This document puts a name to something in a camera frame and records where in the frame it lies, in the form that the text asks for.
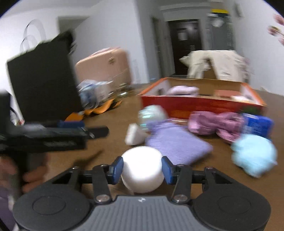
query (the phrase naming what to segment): doorway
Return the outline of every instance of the doorway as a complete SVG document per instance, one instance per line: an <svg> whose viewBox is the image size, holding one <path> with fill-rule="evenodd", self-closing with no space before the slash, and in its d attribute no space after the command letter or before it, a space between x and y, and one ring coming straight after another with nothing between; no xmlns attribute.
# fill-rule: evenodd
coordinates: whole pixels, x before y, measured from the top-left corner
<svg viewBox="0 0 284 231"><path fill-rule="evenodd" d="M180 62L180 58L192 51L202 50L201 33L198 19L169 21L175 75L187 75L188 67Z"/></svg>
<svg viewBox="0 0 284 231"><path fill-rule="evenodd" d="M163 66L163 55L162 55L162 46L161 46L161 31L160 31L160 21L159 19L152 17L152 25L154 29L154 42L155 42L155 48L158 58L158 64L159 64L159 71L160 71L160 78L165 77L164 73L164 66Z"/></svg>

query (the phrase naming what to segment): white wall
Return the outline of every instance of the white wall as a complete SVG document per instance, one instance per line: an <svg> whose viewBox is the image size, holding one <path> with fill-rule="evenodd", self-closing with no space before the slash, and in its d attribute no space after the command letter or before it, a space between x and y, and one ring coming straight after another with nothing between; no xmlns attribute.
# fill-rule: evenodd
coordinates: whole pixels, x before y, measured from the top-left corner
<svg viewBox="0 0 284 231"><path fill-rule="evenodd" d="M13 94L6 63L8 59L20 54L23 33L31 20L39 19L43 23L47 39L52 39L59 33L58 16L89 16L89 13L87 8L58 8L28 11L0 18L0 90L5 89ZM41 41L35 26L28 29L28 34L35 36L37 42Z"/></svg>
<svg viewBox="0 0 284 231"><path fill-rule="evenodd" d="M121 47L129 54L133 83L148 83L145 50L134 0L103 0L93 15L76 30L73 62L107 47Z"/></svg>
<svg viewBox="0 0 284 231"><path fill-rule="evenodd" d="M240 4L243 18L236 17L235 2ZM283 30L273 19L277 12L263 0L227 0L225 4L232 16L236 51L251 63L250 84L284 95L284 46L267 32L270 25Z"/></svg>
<svg viewBox="0 0 284 231"><path fill-rule="evenodd" d="M162 12L156 1L153 0L136 0L137 9L139 12L143 42L145 46L145 53L150 79L158 80L160 77L158 55L155 48L154 28L152 24L152 17L160 20L161 33L161 52L163 57L163 69L166 76L174 73L174 62L172 57L172 45L170 42L170 32L165 23Z"/></svg>
<svg viewBox="0 0 284 231"><path fill-rule="evenodd" d="M184 9L169 9L162 11L165 21L199 19L201 27L202 48L209 50L209 42L207 38L207 14L211 12L210 7L188 7Z"/></svg>

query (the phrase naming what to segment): light blue fluffy ball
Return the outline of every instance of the light blue fluffy ball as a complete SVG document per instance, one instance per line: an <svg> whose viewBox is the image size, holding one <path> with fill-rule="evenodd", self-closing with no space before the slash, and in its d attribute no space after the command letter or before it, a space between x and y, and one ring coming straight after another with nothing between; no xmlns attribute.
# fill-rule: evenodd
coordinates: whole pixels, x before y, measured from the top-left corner
<svg viewBox="0 0 284 231"><path fill-rule="evenodd" d="M256 178L277 165L277 150L273 143L257 135L242 135L232 145L232 161Z"/></svg>

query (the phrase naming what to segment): red box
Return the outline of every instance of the red box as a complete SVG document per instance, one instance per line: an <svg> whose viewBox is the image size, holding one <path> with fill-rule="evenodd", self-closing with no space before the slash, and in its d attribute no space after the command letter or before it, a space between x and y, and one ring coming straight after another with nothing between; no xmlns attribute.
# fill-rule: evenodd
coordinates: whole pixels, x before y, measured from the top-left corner
<svg viewBox="0 0 284 231"><path fill-rule="evenodd" d="M199 88L199 96L167 96L166 92L174 86L195 86ZM241 95L252 100L252 103L234 101L215 96L216 90L238 91ZM247 84L213 79L176 79L162 78L142 91L139 96L143 107L160 105L170 118L188 119L194 111L243 112L260 115L266 108L265 102Z"/></svg>

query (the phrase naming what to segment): purple pouch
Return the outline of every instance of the purple pouch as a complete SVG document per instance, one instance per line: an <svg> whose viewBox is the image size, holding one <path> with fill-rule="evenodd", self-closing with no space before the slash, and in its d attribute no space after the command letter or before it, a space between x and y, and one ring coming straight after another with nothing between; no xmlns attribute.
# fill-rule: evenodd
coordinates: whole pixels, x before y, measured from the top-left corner
<svg viewBox="0 0 284 231"><path fill-rule="evenodd" d="M174 165L190 165L213 150L209 143L169 120L150 122L147 126L151 136L146 145L159 150Z"/></svg>

